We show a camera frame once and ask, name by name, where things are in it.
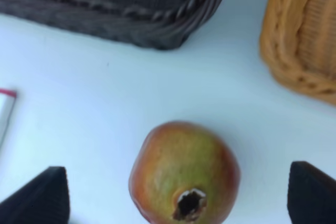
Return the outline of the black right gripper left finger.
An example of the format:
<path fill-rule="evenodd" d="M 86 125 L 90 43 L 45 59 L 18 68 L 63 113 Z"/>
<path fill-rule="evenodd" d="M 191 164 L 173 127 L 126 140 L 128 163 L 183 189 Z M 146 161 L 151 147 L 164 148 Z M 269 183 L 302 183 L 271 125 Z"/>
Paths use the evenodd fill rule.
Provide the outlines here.
<path fill-rule="evenodd" d="M 67 171 L 51 166 L 1 202 L 1 223 L 68 223 Z"/>

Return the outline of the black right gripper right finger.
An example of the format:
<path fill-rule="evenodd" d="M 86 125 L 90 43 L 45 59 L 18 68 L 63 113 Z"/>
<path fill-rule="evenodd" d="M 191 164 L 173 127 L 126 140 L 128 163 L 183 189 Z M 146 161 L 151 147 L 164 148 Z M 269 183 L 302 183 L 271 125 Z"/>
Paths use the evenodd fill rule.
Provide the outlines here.
<path fill-rule="evenodd" d="M 306 161 L 292 162 L 287 209 L 292 223 L 335 224 L 335 179 Z"/>

